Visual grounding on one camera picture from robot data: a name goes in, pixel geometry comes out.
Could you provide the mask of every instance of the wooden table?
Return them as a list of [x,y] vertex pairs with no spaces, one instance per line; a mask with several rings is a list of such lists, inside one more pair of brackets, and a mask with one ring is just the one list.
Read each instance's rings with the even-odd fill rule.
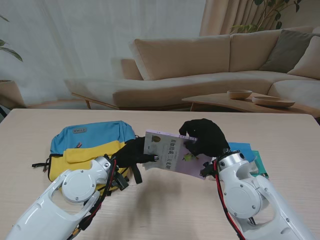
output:
[[230,99],[227,93],[216,93],[201,96],[191,96],[182,99],[185,102],[191,102],[192,107],[190,111],[196,111],[203,105],[213,105],[237,110],[244,113],[274,113],[274,114],[310,114],[315,119],[320,118],[320,110],[295,103],[288,108],[271,108],[265,106],[255,105],[252,102],[252,97],[267,96],[253,92],[248,98],[244,100]]
[[[216,122],[228,141],[251,143],[260,152],[276,189],[320,239],[320,126],[310,115],[58,109],[15,109],[0,123],[0,239],[50,184],[31,164],[48,157],[52,138],[64,127],[123,120],[140,136],[147,129],[177,134],[184,121],[201,118]],[[107,197],[77,240],[238,239],[213,181],[139,167],[143,183],[130,181],[127,189]],[[76,211],[59,192],[54,199]]]

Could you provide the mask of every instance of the gray pillow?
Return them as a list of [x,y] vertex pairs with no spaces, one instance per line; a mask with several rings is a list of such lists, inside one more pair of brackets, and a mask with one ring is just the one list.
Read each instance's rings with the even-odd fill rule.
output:
[[268,60],[260,71],[287,73],[292,70],[305,54],[310,40],[320,34],[282,30]]

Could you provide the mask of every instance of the teal book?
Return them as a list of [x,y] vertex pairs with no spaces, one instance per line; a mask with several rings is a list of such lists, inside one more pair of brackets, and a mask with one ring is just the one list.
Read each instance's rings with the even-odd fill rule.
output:
[[261,160],[259,152],[255,150],[253,150],[252,152],[255,156],[255,159],[250,164],[252,165],[252,169],[255,169],[255,170],[251,172],[251,175],[254,177],[261,175],[266,179],[269,179],[269,175],[267,174],[267,171],[265,169],[264,163]]

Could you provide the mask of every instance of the yellow pouch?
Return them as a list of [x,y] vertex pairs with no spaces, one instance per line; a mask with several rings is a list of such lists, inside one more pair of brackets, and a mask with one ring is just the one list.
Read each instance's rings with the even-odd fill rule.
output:
[[[63,152],[63,155],[52,154],[49,158],[49,168],[48,168],[48,178],[53,182],[61,173],[66,170],[78,170],[78,169],[90,169],[91,160],[99,156],[107,154],[111,157],[119,149],[125,145],[124,142],[119,142],[118,140],[96,146],[91,148],[68,148]],[[119,173],[125,177],[128,173],[125,168],[120,168]],[[102,188],[103,184],[97,184],[96,189]]]

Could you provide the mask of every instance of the red cable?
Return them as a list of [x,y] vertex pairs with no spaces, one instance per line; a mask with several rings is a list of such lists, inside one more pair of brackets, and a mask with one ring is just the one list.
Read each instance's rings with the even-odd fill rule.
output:
[[244,240],[245,237],[243,236],[242,232],[240,231],[240,229],[238,228],[238,226],[236,225],[236,223],[234,222],[234,220],[232,219],[232,217],[230,216],[229,212],[228,212],[228,209],[225,205],[225,200],[224,200],[224,195],[222,194],[222,189],[221,189],[221,185],[220,185],[220,179],[219,179],[219,173],[218,173],[218,168],[217,168],[217,160],[214,161],[213,163],[213,170],[216,171],[216,176],[215,176],[215,181],[216,181],[216,186],[217,186],[217,189],[218,189],[218,194],[220,196],[220,198],[222,199],[221,203],[222,203],[222,206],[224,209],[227,210],[227,212],[225,213],[226,214],[226,217],[228,218],[230,224],[234,227],[236,233],[241,237],[243,238]]

